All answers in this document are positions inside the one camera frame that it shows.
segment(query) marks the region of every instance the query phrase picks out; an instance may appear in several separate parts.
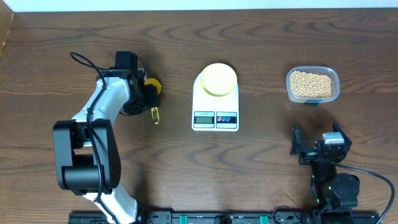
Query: wood grain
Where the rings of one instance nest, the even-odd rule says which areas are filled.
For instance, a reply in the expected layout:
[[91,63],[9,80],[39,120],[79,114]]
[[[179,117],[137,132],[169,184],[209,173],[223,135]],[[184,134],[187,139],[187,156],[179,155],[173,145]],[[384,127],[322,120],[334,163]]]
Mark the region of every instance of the wood grain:
[[[292,126],[313,144],[334,120],[354,142],[343,164],[398,186],[397,9],[20,13],[0,61],[1,223],[66,223],[71,211],[96,210],[57,185],[52,126],[70,119],[95,88],[94,71],[68,53],[106,67],[117,50],[146,59],[162,83],[159,125],[148,112],[114,125],[122,182],[144,205],[310,208],[310,168],[289,156]],[[238,74],[236,133],[190,127],[193,81],[214,62]],[[335,69],[338,99],[291,103],[285,76],[301,65]],[[358,210],[381,213],[388,185],[356,175]],[[384,223],[396,216],[395,203]]]

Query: black mounting rail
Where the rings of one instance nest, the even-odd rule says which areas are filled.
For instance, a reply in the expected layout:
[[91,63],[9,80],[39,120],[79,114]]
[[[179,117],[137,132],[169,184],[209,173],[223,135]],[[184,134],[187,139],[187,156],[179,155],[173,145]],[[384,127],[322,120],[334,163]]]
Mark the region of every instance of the black mounting rail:
[[[355,224],[375,224],[376,213],[353,213]],[[147,212],[146,224],[314,224],[310,212],[272,212],[268,213],[180,213]],[[323,214],[322,224],[351,223],[349,213],[340,215]],[[103,213],[71,213],[68,224],[108,224]]]

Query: plastic container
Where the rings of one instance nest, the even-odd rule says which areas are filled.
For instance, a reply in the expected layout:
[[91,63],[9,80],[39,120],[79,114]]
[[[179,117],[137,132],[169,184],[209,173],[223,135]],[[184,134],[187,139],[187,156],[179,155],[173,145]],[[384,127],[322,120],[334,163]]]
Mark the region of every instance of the plastic container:
[[[327,98],[307,98],[307,97],[299,97],[294,95],[292,92],[292,86],[290,85],[290,76],[294,71],[299,71],[299,72],[307,72],[307,73],[314,73],[318,75],[327,75],[330,79],[330,85],[331,85],[331,97]],[[291,102],[294,103],[326,103],[326,102],[331,102],[337,98],[337,96],[340,94],[340,83],[338,81],[338,76],[337,73],[328,67],[318,67],[318,66],[302,66],[302,67],[295,67],[291,69],[291,71],[287,74],[286,76],[286,89],[287,89],[287,94],[289,96],[289,99]]]

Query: round sponge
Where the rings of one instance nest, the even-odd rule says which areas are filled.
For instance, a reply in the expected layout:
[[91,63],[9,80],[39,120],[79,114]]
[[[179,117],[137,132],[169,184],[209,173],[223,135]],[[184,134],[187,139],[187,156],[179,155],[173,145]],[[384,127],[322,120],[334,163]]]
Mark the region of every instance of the round sponge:
[[235,71],[223,63],[211,64],[201,73],[201,86],[212,96],[225,96],[231,93],[237,82]]

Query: white scale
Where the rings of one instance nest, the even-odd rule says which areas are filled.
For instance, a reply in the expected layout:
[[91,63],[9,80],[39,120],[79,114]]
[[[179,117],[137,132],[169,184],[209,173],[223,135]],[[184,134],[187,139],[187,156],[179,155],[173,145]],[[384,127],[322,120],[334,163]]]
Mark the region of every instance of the white scale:
[[235,71],[222,63],[207,66],[193,84],[192,129],[237,131],[239,87]]

